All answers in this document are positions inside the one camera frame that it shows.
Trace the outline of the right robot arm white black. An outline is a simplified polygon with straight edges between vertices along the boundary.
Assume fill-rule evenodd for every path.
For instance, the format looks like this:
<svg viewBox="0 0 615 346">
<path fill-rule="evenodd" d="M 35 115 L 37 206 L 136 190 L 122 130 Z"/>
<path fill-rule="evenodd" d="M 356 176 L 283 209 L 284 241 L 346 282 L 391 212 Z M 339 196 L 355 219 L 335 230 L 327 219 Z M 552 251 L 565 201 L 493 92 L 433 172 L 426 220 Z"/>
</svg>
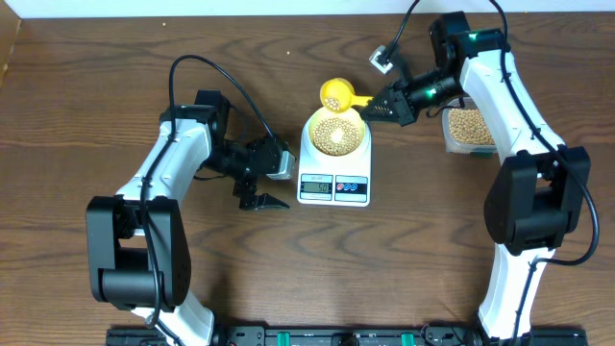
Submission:
<svg viewBox="0 0 615 346">
<path fill-rule="evenodd" d="M 508 42 L 508 29 L 474 30 L 463 12 L 430 25 L 432 71 L 412 76 L 397 42 L 377 48 L 371 63 L 397 71 L 361 112 L 362 119 L 414 123 L 450 99 L 470 98 L 492 135 L 500 170 L 483 205 L 495 244 L 489 286 L 467 345 L 529 345 L 529 316 L 544 270 L 594 202 L 587 180 L 591 161 L 583 147 L 565 144 L 546 123 L 525 89 Z"/>
</svg>

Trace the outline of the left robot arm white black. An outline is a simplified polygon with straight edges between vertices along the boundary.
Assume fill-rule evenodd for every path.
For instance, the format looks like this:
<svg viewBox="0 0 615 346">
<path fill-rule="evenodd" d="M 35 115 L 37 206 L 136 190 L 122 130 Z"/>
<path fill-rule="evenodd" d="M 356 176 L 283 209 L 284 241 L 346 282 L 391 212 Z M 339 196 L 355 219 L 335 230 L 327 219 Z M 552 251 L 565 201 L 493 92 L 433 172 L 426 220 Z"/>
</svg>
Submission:
<svg viewBox="0 0 615 346">
<path fill-rule="evenodd" d="M 285 210 L 287 203 L 257 193 L 257 181 L 288 180 L 295 162 L 273 135 L 246 145 L 226 139 L 231 108 L 218 90 L 198 91 L 192 105 L 171 104 L 160 116 L 156 144 L 131 180 L 87 205 L 92 295 L 146 323 L 143 329 L 108 330 L 107 344 L 231 344 L 226 328 L 190 289 L 182 202 L 198 171 L 208 168 L 234 179 L 242 210 Z"/>
</svg>

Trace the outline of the yellow scoop spoon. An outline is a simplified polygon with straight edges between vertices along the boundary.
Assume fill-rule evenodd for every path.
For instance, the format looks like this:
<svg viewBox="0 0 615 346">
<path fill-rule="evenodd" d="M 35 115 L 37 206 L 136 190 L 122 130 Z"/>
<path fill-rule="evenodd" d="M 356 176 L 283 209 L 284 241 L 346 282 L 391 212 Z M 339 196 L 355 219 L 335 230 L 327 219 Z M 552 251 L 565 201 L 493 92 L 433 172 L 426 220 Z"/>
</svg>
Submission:
<svg viewBox="0 0 615 346">
<path fill-rule="evenodd" d="M 352 84 L 343 78 L 333 78 L 326 81 L 320 88 L 319 96 L 322 105 L 326 96 L 337 98 L 341 104 L 341 111 L 337 113 L 347 111 L 352 106 L 365 107 L 373 99 L 373 96 L 357 96 Z"/>
</svg>

